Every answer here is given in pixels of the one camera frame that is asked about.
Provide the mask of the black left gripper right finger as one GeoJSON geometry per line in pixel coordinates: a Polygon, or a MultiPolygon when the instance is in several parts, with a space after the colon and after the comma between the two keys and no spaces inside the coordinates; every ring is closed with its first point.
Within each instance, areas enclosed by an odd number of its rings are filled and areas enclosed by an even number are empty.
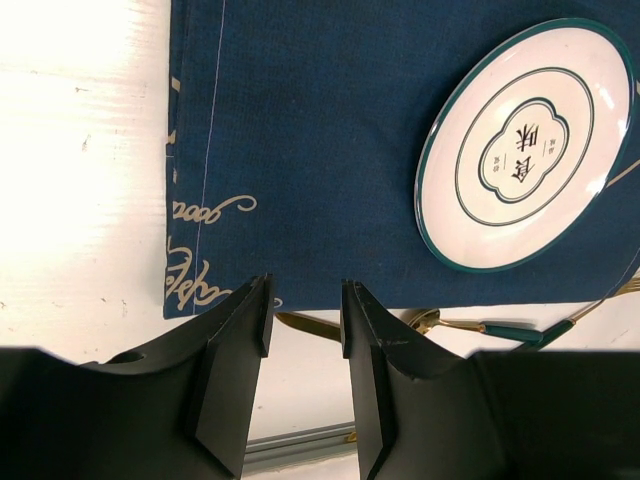
{"type": "Polygon", "coordinates": [[[635,479],[639,356],[481,351],[463,358],[341,295],[364,479],[635,479]]]}

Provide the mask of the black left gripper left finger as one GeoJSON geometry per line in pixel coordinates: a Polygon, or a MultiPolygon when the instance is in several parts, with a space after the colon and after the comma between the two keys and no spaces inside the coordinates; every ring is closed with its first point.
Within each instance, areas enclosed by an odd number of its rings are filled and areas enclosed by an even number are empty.
{"type": "Polygon", "coordinates": [[[3,348],[2,477],[239,478],[273,300],[273,279],[255,277],[105,363],[3,348]]]}

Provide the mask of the gold spoon green handle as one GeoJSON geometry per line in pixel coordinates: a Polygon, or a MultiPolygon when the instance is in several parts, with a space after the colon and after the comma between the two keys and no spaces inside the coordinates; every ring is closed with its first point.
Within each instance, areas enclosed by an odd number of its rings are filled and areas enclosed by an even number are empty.
{"type": "Polygon", "coordinates": [[[441,317],[439,309],[419,311],[408,321],[408,325],[422,335],[435,327],[446,327],[533,345],[543,339],[543,333],[532,324],[506,320],[449,320],[441,317]]]}

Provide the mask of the gold knife green handle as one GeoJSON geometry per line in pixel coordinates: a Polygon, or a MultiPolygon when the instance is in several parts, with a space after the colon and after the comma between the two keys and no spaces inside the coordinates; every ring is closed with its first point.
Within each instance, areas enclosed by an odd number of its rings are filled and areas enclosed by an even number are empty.
{"type": "Polygon", "coordinates": [[[284,325],[313,336],[341,343],[341,328],[339,325],[323,320],[300,315],[297,313],[279,312],[275,317],[284,325]]]}

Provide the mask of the gold fork green handle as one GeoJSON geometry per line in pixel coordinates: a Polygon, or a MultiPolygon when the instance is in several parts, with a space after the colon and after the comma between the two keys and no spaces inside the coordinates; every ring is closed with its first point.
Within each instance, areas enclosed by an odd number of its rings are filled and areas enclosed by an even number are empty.
{"type": "Polygon", "coordinates": [[[639,291],[639,273],[635,273],[628,281],[619,287],[615,287],[610,293],[607,293],[604,298],[595,301],[581,310],[575,312],[571,316],[568,316],[562,320],[559,320],[555,324],[551,325],[542,332],[542,339],[536,343],[523,342],[521,345],[514,348],[514,351],[540,351],[544,347],[550,345],[561,336],[569,332],[576,324],[592,311],[600,307],[606,300],[615,298],[628,293],[636,293],[639,291]]]}

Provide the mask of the white plate green rim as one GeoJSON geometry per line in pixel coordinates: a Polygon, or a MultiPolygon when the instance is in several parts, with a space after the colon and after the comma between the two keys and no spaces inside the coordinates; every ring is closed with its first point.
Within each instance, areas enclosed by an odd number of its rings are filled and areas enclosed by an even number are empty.
{"type": "Polygon", "coordinates": [[[414,182],[418,231],[449,268],[491,273],[540,256],[594,206],[631,136],[629,47],[584,18],[500,43],[438,113],[414,182]]]}

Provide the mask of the blue fish-print placemat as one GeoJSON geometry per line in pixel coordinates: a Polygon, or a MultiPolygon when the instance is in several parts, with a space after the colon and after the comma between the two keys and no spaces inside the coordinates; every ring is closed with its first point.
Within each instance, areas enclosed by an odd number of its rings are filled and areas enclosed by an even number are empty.
{"type": "Polygon", "coordinates": [[[596,300],[639,267],[635,1],[175,1],[170,10],[163,315],[202,313],[270,274],[285,311],[332,310],[345,279],[391,308],[596,300]],[[597,21],[629,47],[635,116],[586,215],[512,269],[447,267],[414,182],[463,77],[511,36],[597,21]]]}

